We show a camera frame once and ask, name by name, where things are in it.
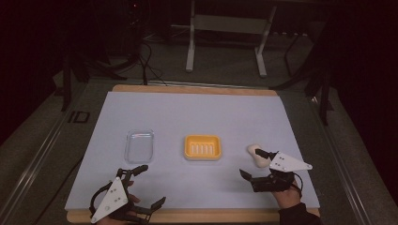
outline orange food tray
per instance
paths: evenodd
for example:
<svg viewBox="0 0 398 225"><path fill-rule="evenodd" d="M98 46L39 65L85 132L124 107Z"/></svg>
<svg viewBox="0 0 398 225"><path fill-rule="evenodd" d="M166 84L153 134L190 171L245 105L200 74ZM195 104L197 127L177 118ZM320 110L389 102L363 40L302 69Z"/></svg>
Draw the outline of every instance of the orange food tray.
<svg viewBox="0 0 398 225"><path fill-rule="evenodd" d="M222 155L220 138L215 135L189 135L185 138L185 158L217 160Z"/></svg>

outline metal frame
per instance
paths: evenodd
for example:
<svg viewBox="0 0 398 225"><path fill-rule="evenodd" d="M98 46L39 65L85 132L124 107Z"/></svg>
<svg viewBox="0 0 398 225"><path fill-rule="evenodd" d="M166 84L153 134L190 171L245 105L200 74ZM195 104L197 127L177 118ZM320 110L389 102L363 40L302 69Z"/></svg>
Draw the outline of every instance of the metal frame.
<svg viewBox="0 0 398 225"><path fill-rule="evenodd" d="M195 14L195 0L191 0L191 26L190 26L190 46L188 49L187 72L193 72L193 62L195 56L195 30L213 30L223 32L236 32L246 34L261 35L261 42L254 49L260 77L266 77L266 66L264 64L263 50L267 42L269 30L276 12L276 6L272 7L267 20L234 18L222 16L209 16Z"/></svg>

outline clear plastic container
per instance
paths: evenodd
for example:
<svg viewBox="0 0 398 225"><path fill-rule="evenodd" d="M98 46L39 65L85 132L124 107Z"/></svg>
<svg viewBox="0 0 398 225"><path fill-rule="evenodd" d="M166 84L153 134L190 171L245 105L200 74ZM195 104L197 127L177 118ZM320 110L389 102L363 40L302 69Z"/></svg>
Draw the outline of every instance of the clear plastic container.
<svg viewBox="0 0 398 225"><path fill-rule="evenodd" d="M148 163L153 158L154 133L151 129L133 129L127 135L125 160L129 164Z"/></svg>

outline table leg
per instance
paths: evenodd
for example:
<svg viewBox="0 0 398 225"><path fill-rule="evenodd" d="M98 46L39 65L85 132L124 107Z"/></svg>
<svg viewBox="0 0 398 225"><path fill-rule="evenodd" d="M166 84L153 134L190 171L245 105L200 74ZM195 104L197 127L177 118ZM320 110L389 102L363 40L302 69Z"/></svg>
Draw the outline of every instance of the table leg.
<svg viewBox="0 0 398 225"><path fill-rule="evenodd" d="M191 27L190 27L190 47L188 49L187 65L185 70L187 72L193 71L193 60L195 56L195 1L191 0Z"/></svg>
<svg viewBox="0 0 398 225"><path fill-rule="evenodd" d="M257 61L257 66L258 66L258 72L260 74L260 77L262 77L262 78L265 78L267 76L266 66L264 65L263 50L264 50L264 46L266 45L266 42L267 42L267 37L269 35L269 30L272 25L272 20L275 15L275 11L276 11L276 7L272 7L271 12L269 13L269 17L268 17L266 26L264 27L260 45L254 49L255 59Z"/></svg>

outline white tabletop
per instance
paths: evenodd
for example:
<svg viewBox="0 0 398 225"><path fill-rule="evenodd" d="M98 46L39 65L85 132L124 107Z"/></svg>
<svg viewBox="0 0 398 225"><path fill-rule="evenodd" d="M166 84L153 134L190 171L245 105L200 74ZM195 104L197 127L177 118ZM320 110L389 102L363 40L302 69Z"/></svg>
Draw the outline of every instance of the white tabletop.
<svg viewBox="0 0 398 225"><path fill-rule="evenodd" d="M149 169L133 177L135 183L129 189L143 207L165 196L165 209L277 208L270 193L254 193L240 176L239 169L254 177L269 174L268 169L256 168L246 147L258 143L266 151L302 159L279 97L110 92L67 210L87 209L92 195L115 178L117 169L139 166L124 160L131 129L152 129L155 134ZM190 134L219 136L222 157L208 162L186 160L184 138ZM298 174L304 182L302 201L318 208L309 174Z"/></svg>

